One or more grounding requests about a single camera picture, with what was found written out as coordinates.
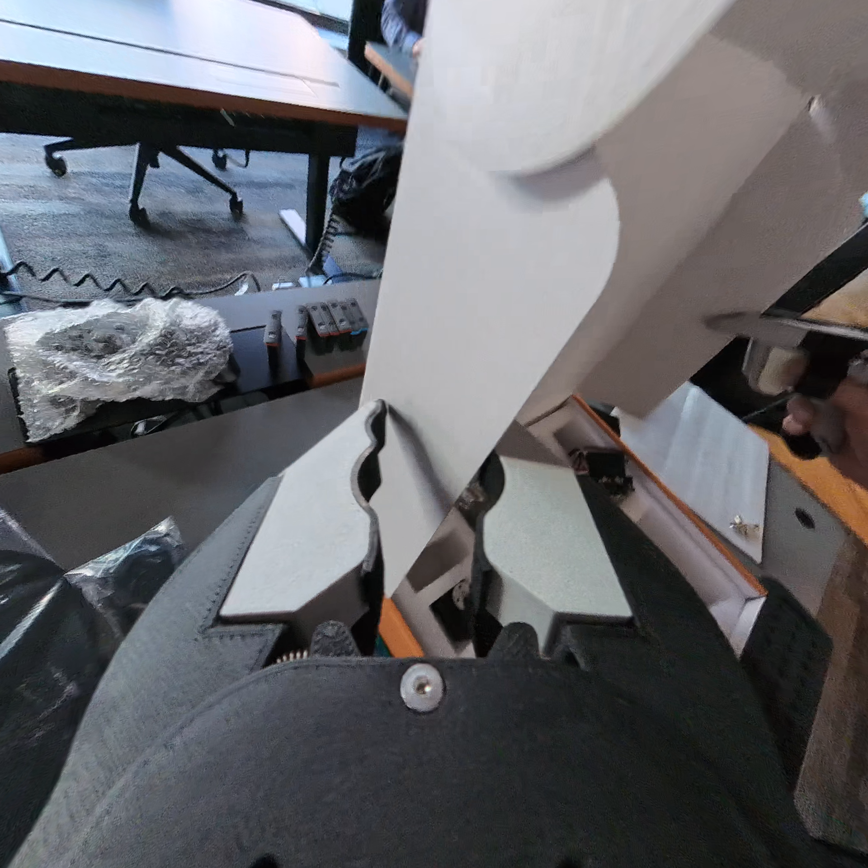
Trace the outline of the black servo motor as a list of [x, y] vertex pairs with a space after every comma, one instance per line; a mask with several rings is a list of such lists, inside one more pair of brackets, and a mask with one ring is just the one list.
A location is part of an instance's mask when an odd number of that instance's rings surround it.
[[472, 643], [476, 633], [478, 593], [472, 578], [465, 577], [431, 603], [447, 638], [455, 643]]

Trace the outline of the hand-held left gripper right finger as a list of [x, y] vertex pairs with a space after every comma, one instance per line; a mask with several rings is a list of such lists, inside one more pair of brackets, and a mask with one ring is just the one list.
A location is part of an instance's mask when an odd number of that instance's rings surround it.
[[576, 474], [493, 453], [476, 519], [468, 591], [471, 642], [487, 656], [506, 627], [525, 624], [543, 653], [574, 624], [624, 627], [633, 612]]

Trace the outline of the bubble wrap bundle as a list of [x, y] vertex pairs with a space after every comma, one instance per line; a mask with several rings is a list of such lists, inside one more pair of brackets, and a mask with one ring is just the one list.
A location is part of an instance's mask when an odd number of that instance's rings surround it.
[[30, 443], [107, 405], [202, 403], [221, 388], [233, 353], [223, 317], [182, 298], [24, 313], [6, 324], [5, 342]]

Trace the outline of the black backpack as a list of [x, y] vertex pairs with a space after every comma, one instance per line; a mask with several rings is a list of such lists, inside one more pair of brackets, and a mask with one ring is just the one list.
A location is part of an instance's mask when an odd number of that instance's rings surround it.
[[332, 214], [356, 233], [385, 242], [403, 156], [404, 143], [399, 141], [342, 161], [330, 188]]

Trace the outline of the person's right hand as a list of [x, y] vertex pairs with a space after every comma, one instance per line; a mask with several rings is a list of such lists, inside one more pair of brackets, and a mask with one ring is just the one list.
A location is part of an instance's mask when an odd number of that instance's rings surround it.
[[[855, 377], [842, 381], [828, 398], [829, 406], [838, 409], [843, 427], [843, 440], [837, 452], [830, 455], [832, 465], [845, 477], [867, 489], [867, 373], [866, 364], [859, 366]], [[787, 415], [782, 430], [791, 437], [811, 433], [815, 426], [815, 407], [810, 400], [793, 395], [787, 403]]]

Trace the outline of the row of black red batteries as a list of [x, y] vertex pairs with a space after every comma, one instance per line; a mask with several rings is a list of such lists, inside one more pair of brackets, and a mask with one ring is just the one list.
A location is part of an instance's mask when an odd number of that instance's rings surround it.
[[360, 349], [371, 330], [359, 301], [353, 296], [311, 302], [270, 313], [271, 320], [279, 321], [292, 339], [299, 359], [307, 353], [325, 355]]

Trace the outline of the small bag of black parts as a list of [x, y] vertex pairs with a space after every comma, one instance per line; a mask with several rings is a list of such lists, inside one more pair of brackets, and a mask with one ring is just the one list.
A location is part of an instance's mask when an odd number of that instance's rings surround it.
[[168, 516], [132, 541], [68, 571], [64, 578], [101, 613], [132, 617], [146, 608], [186, 556], [178, 524]]

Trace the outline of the dark perforated chair seat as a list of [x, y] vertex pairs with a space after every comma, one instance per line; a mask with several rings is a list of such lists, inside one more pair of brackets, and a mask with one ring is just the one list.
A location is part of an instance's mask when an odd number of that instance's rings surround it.
[[807, 755], [833, 643], [817, 619], [779, 581], [764, 577], [765, 597], [741, 666], [765, 719], [793, 793]]

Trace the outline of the large clear bag dark contents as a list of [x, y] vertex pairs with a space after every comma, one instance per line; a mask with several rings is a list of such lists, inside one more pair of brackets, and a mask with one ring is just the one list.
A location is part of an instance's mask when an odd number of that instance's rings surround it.
[[72, 726], [142, 608], [99, 599], [2, 512], [2, 750]]

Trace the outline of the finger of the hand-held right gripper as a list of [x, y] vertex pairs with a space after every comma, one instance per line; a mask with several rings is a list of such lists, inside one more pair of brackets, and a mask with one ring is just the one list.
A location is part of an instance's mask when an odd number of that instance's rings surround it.
[[867, 223], [788, 289], [767, 313], [797, 318], [867, 317]]
[[766, 316], [755, 311], [714, 314], [704, 320], [710, 331], [756, 340], [763, 344], [802, 344], [810, 334], [867, 343], [866, 329], [805, 318]]

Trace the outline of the white cardboard box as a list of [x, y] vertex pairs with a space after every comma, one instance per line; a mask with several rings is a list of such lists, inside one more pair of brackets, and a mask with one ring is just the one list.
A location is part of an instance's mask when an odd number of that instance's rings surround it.
[[855, 232], [866, 2], [431, 2], [362, 402], [386, 593], [427, 656], [450, 508], [515, 421], [642, 416]]

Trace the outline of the black robot claw with servo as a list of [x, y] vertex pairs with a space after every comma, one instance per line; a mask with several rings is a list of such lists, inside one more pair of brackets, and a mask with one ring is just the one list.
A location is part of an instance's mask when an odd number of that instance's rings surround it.
[[570, 450], [570, 465], [576, 476], [587, 476], [611, 496], [622, 501], [635, 492], [633, 477], [627, 471], [627, 459], [621, 450], [581, 447]]

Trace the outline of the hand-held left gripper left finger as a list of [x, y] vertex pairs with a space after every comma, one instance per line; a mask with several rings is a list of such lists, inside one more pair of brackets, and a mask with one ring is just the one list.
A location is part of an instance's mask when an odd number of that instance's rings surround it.
[[379, 551], [370, 501], [385, 415], [382, 400], [363, 405], [280, 474], [222, 603], [223, 621], [353, 627], [368, 613], [365, 583]]

